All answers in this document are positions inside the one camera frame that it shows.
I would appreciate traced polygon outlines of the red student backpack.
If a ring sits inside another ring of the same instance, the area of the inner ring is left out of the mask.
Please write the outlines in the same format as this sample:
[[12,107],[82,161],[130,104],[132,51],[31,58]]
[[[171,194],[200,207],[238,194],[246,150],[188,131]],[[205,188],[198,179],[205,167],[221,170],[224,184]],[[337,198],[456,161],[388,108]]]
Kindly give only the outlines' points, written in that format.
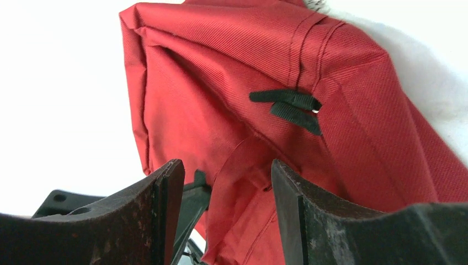
[[143,171],[211,187],[208,264],[284,264],[275,159],[383,212],[467,201],[467,168],[401,89],[389,54],[302,1],[138,3],[119,14]]

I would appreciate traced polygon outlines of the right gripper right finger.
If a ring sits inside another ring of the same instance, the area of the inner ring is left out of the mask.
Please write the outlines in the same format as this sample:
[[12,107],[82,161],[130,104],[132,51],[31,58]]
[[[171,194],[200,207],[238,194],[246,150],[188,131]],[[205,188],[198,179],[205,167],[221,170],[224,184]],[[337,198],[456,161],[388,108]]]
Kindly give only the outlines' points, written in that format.
[[467,204],[372,210],[305,180],[280,160],[272,187],[286,264],[466,264]]

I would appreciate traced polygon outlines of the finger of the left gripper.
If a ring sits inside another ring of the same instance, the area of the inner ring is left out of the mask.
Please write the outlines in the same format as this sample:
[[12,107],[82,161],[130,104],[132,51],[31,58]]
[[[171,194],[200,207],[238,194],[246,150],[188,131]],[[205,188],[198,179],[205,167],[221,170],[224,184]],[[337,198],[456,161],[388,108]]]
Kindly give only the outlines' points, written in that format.
[[206,174],[200,170],[194,173],[194,182],[183,188],[182,203],[175,240],[173,245],[172,264],[178,264],[185,256],[191,264],[204,264],[201,260],[202,249],[190,238],[195,226],[208,210],[211,197],[211,187],[206,183]]

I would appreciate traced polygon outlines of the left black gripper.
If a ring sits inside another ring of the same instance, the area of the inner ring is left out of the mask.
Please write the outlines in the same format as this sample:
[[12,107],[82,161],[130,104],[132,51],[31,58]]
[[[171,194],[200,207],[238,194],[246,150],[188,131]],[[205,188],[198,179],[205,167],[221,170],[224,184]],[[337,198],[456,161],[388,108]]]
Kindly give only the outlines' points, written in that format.
[[53,190],[33,214],[32,218],[45,219],[96,219],[107,214],[94,203],[104,197]]

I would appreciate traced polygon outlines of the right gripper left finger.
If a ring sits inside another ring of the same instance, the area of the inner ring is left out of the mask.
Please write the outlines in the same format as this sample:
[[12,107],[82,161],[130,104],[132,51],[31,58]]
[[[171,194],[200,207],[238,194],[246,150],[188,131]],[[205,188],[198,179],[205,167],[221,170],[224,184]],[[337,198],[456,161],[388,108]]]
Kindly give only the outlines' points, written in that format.
[[2,264],[171,264],[185,170],[148,177],[68,215],[1,215]]

